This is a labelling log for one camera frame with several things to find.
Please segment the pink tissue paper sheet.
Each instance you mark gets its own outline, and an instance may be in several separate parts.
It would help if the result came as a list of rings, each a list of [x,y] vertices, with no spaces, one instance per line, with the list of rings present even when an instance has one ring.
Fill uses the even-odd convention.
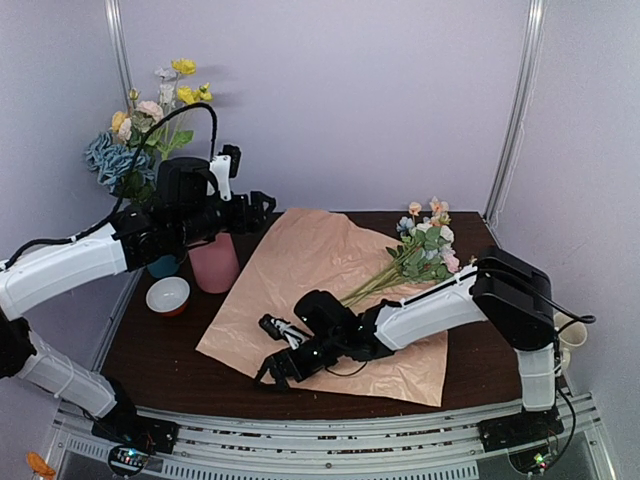
[[[259,326],[269,314],[310,338],[288,351],[292,387],[387,397],[426,406],[442,403],[448,335],[434,334],[404,350],[379,348],[359,313],[383,299],[397,301],[421,290],[397,285],[346,308],[343,298],[391,262],[395,233],[357,226],[346,215],[292,208],[268,229],[196,349],[254,377],[271,355],[288,349]]]

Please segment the flower bunch pink blue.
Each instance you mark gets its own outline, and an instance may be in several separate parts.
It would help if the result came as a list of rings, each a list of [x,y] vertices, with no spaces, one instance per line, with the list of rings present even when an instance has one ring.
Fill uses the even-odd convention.
[[[340,300],[343,305],[355,306],[375,293],[404,284],[442,282],[461,270],[453,248],[455,234],[450,227],[449,204],[433,197],[429,206],[431,213],[419,219],[422,205],[418,202],[409,205],[408,215],[396,225],[400,243],[386,247],[390,263],[344,296]]]

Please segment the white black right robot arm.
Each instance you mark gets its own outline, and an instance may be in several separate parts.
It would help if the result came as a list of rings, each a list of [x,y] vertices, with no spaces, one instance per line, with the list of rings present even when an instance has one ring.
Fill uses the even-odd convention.
[[[496,246],[450,279],[405,300],[382,300],[354,313],[328,291],[313,290],[294,307],[308,328],[301,343],[266,357],[254,380],[269,375],[272,390],[286,390],[343,357],[371,362],[432,335],[490,322],[515,351],[522,409],[513,419],[519,440],[535,440],[556,407],[557,334],[551,280],[542,270]]]

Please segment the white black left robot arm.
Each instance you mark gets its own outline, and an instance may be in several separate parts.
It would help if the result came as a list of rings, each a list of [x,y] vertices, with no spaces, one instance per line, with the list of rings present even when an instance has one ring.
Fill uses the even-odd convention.
[[[2,377],[18,377],[75,404],[123,444],[137,442],[144,424],[119,383],[53,349],[24,315],[94,280],[133,272],[166,255],[179,257],[220,232],[262,229],[276,201],[260,191],[233,193],[229,180],[236,173],[236,162],[228,155],[164,161],[151,205],[130,205],[93,233],[6,262],[1,269]]]

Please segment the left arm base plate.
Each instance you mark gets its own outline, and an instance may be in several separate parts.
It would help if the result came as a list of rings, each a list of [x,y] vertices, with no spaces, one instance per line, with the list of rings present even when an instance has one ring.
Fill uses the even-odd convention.
[[[118,427],[104,421],[94,422],[93,436],[135,448],[147,454],[171,454],[179,433],[177,423],[150,417],[139,417],[132,425]]]

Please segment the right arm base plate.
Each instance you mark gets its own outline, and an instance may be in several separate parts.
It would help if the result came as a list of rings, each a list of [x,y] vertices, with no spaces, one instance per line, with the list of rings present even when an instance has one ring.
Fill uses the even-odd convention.
[[[477,428],[485,452],[542,441],[549,433],[564,432],[564,425],[556,409],[544,412],[522,411],[487,419],[480,421]]]

